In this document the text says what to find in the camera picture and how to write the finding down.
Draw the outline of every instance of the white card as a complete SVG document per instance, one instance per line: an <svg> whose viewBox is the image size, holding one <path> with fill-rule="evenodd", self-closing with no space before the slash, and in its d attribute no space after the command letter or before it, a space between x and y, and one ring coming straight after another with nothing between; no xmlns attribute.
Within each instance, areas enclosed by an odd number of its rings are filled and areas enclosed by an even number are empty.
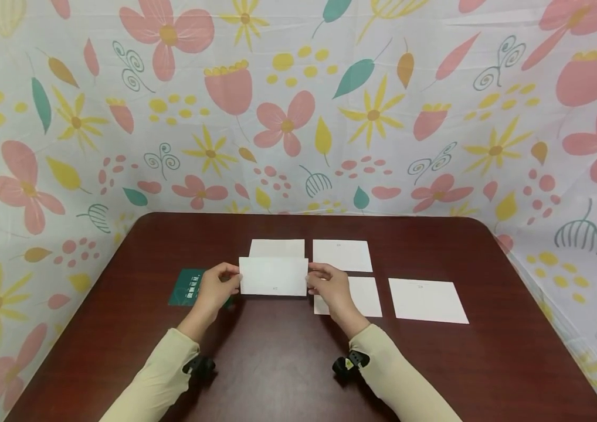
<svg viewBox="0 0 597 422"><path fill-rule="evenodd" d="M350 277L350 294L355 307L365 317L382 317L376 280L373 277ZM329 315L329 307L320 295L315 295L315 315Z"/></svg>
<svg viewBox="0 0 597 422"><path fill-rule="evenodd" d="M306 257L306 241L303 239L252 239L249 257Z"/></svg>
<svg viewBox="0 0 597 422"><path fill-rule="evenodd" d="M306 258L240 258L240 293L306 296Z"/></svg>
<svg viewBox="0 0 597 422"><path fill-rule="evenodd" d="M398 318L469 324L456 287L449 281L391 278L390 292Z"/></svg>
<svg viewBox="0 0 597 422"><path fill-rule="evenodd" d="M313 262L330 264L342 271L373 271L369 245L365 240L315 239Z"/></svg>

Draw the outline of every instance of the right hand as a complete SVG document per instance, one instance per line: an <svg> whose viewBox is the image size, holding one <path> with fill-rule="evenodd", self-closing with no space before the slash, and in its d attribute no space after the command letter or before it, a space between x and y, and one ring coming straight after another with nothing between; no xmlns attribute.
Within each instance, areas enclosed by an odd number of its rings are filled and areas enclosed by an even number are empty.
<svg viewBox="0 0 597 422"><path fill-rule="evenodd" d="M350 294L348 274L329 264L310 263L306 281L309 294L319 294L329 307L331 319L337 323L348 339L369 326L367 320L357 310Z"/></svg>

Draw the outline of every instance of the floral backdrop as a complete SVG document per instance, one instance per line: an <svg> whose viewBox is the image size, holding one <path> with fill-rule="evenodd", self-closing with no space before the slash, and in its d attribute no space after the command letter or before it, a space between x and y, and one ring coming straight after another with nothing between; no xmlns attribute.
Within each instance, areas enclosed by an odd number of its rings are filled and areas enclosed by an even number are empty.
<svg viewBox="0 0 597 422"><path fill-rule="evenodd" d="M479 219L597 392L597 0L0 0L0 421L160 210Z"/></svg>

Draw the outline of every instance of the beige sleeve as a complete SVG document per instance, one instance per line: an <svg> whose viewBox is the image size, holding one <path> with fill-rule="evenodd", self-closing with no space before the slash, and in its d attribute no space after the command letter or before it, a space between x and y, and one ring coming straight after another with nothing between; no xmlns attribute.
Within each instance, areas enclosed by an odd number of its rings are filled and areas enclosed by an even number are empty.
<svg viewBox="0 0 597 422"><path fill-rule="evenodd" d="M153 349L144 367L106 411L100 422L156 422L188 390L190 375L182 368L200 346L171 328Z"/></svg>
<svg viewBox="0 0 597 422"><path fill-rule="evenodd" d="M382 329L369 325L352 338L350 348L369 355L371 360L360 373L401 422L460 422L446 400L406 361Z"/></svg>

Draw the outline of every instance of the wooden table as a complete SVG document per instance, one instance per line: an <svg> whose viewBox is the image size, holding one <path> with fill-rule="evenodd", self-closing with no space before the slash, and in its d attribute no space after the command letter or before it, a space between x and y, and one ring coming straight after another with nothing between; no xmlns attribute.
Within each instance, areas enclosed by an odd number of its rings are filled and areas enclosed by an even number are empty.
<svg viewBox="0 0 597 422"><path fill-rule="evenodd" d="M597 421L597 396L481 223L464 218L153 213L139 219L7 421L97 421L189 308L181 268L236 263L252 239L369 241L387 331L463 421ZM388 277L453 281L469 325L395 318ZM218 375L164 421L394 421L331 364L347 339L303 298L236 298L202 342Z"/></svg>

